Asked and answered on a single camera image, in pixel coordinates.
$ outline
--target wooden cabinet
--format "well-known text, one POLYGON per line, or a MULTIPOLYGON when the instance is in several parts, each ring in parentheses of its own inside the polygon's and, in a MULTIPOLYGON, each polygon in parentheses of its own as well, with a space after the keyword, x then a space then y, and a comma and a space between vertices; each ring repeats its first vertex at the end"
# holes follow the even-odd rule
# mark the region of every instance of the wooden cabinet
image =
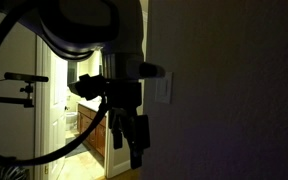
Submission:
MULTIPOLYGON (((80 134, 89 127, 95 115, 95 111, 80 104, 78 105, 77 130, 80 134)), ((102 154, 102 156, 105 156, 105 133, 106 118, 104 117, 96 129, 93 130, 86 139, 87 143, 94 147, 100 154, 102 154)))

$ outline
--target bathroom vanity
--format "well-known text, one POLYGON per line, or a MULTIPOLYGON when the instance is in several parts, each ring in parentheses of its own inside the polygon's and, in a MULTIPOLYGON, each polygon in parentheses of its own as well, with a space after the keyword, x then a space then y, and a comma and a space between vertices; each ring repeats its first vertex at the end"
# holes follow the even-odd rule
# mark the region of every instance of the bathroom vanity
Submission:
MULTIPOLYGON (((81 101, 78 103, 77 130, 80 134, 91 124, 98 111, 98 106, 99 102, 81 101)), ((106 118, 107 116, 102 119, 95 131, 86 139, 86 142, 94 147, 103 157, 105 156, 106 118)))

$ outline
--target white door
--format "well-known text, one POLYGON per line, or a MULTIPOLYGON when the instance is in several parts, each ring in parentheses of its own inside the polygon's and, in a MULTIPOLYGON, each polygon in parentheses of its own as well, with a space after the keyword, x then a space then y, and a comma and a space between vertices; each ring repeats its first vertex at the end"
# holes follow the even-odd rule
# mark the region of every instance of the white door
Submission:
MULTIPOLYGON (((65 106, 67 89, 67 61, 55 55, 42 40, 42 75, 49 77, 41 85, 42 155, 53 152, 65 145, 65 106)), ((56 180, 63 168, 65 157, 55 160, 42 168, 44 180, 56 180)))

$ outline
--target white trim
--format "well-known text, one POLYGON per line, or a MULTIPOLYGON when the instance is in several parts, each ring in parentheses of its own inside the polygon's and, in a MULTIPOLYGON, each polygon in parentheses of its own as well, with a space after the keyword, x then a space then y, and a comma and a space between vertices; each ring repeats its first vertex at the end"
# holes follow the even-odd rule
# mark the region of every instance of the white trim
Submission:
POLYGON ((112 177, 129 170, 130 167, 131 167, 130 161, 125 161, 125 162, 122 162, 121 164, 114 166, 113 171, 112 171, 112 177))
POLYGON ((143 14, 143 21, 148 22, 147 12, 142 11, 142 14, 143 14))
MULTIPOLYGON (((42 61, 42 40, 36 36, 36 75, 43 74, 43 61, 42 61)), ((42 83, 36 83, 35 87, 35 153, 34 157, 42 155, 42 83)), ((41 166, 34 167, 34 179, 41 178, 41 166)))
POLYGON ((107 178, 113 177, 112 169, 114 167, 114 149, 113 135, 109 127, 108 113, 106 116, 106 131, 105 131, 105 158, 104 158, 104 175, 107 178))

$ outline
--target black bracket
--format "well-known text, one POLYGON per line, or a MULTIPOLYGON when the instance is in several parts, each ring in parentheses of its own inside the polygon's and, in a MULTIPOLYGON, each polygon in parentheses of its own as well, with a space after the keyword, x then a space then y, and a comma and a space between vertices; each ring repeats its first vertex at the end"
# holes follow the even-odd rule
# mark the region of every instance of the black bracket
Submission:
POLYGON ((23 104, 25 108, 34 107, 33 100, 31 98, 31 93, 33 93, 32 82, 25 81, 28 83, 25 88, 21 88, 20 92, 27 93, 27 98, 11 98, 11 97, 0 97, 0 103, 9 103, 9 104, 23 104))
POLYGON ((131 168, 142 166, 144 149, 150 147, 149 123, 147 115, 137 115, 136 108, 142 104, 141 84, 138 82, 110 83, 107 91, 109 128, 113 134, 114 149, 123 146, 122 135, 130 148, 131 168))

